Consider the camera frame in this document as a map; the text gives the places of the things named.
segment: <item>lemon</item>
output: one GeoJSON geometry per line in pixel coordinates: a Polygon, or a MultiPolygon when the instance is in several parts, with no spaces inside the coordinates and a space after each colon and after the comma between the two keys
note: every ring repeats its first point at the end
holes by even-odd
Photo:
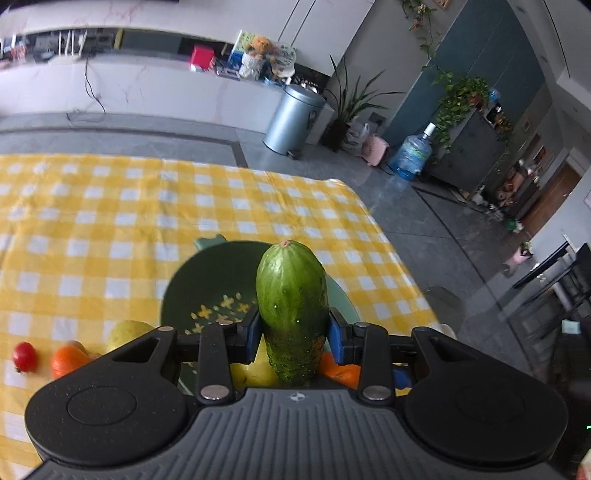
{"type": "Polygon", "coordinates": [[[135,340],[137,337],[141,337],[153,329],[154,327],[145,322],[137,322],[135,320],[118,322],[107,338],[107,352],[112,352],[121,345],[135,340]]]}
{"type": "Polygon", "coordinates": [[[269,364],[265,339],[261,338],[256,357],[250,365],[230,365],[234,386],[241,390],[246,387],[268,388],[279,385],[279,380],[269,364]]]}

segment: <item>plastic bag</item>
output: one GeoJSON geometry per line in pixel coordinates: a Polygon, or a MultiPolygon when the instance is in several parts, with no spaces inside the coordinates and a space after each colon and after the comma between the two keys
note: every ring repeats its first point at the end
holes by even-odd
{"type": "Polygon", "coordinates": [[[347,134],[345,135],[345,141],[343,142],[343,150],[351,153],[352,155],[361,156],[363,154],[363,143],[369,137],[369,124],[351,124],[347,134]]]}
{"type": "Polygon", "coordinates": [[[583,461],[579,465],[576,480],[591,480],[591,450],[587,452],[587,455],[585,455],[585,458],[583,458],[583,461]]]}

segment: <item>electrical cable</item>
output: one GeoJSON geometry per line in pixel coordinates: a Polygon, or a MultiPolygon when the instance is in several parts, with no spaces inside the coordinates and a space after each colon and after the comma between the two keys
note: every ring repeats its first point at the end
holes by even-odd
{"type": "Polygon", "coordinates": [[[395,173],[394,169],[393,169],[393,168],[392,168],[390,165],[388,165],[388,164],[387,164],[385,161],[382,161],[382,162],[380,162],[380,163],[379,163],[379,169],[380,169],[381,171],[383,171],[385,174],[387,174],[387,175],[390,175],[391,177],[394,177],[394,176],[396,175],[396,173],[395,173]],[[392,173],[390,173],[389,171],[386,171],[386,170],[384,170],[384,167],[383,167],[384,165],[386,165],[386,166],[388,167],[388,169],[389,169],[389,170],[390,170],[392,173]]]}
{"type": "Polygon", "coordinates": [[[103,113],[101,115],[101,117],[98,120],[89,120],[89,119],[84,119],[84,118],[73,118],[72,115],[74,113],[81,115],[84,113],[91,113],[91,112],[66,112],[66,118],[68,119],[68,121],[73,124],[75,121],[76,122],[87,122],[87,123],[91,123],[91,124],[98,124],[101,123],[104,120],[104,116],[106,115],[106,109],[105,106],[102,104],[102,102],[99,100],[99,98],[95,95],[94,90],[92,89],[92,84],[90,83],[90,80],[88,78],[88,64],[90,62],[90,58],[93,57],[94,55],[96,55],[96,43],[98,42],[98,39],[95,40],[95,44],[89,49],[88,54],[86,55],[86,62],[84,65],[84,90],[86,91],[86,95],[88,96],[88,98],[90,98],[91,100],[94,100],[96,103],[98,103],[100,105],[100,107],[103,110],[103,113]]]}

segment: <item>orange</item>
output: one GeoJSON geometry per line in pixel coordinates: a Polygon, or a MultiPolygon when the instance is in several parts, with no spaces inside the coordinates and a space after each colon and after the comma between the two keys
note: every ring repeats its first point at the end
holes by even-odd
{"type": "Polygon", "coordinates": [[[79,348],[73,345],[66,345],[58,348],[51,357],[51,372],[53,378],[60,378],[73,372],[90,362],[90,358],[79,348]]]}
{"type": "Polygon", "coordinates": [[[324,352],[320,358],[317,373],[349,388],[357,389],[361,367],[359,365],[338,366],[330,352],[324,352]]]}

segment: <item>white cabinet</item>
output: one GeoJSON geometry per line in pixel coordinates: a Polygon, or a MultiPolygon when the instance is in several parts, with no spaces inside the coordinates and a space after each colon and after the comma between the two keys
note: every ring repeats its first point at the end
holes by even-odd
{"type": "Polygon", "coordinates": [[[294,46],[297,63],[332,75],[330,55],[336,64],[340,62],[373,1],[313,0],[306,3],[310,3],[310,7],[303,23],[295,30],[293,38],[287,38],[286,33],[293,31],[292,20],[297,13],[294,11],[281,41],[294,46]]]}
{"type": "Polygon", "coordinates": [[[297,0],[70,0],[6,11],[0,36],[84,27],[137,28],[234,43],[240,30],[277,40],[297,0]]]}

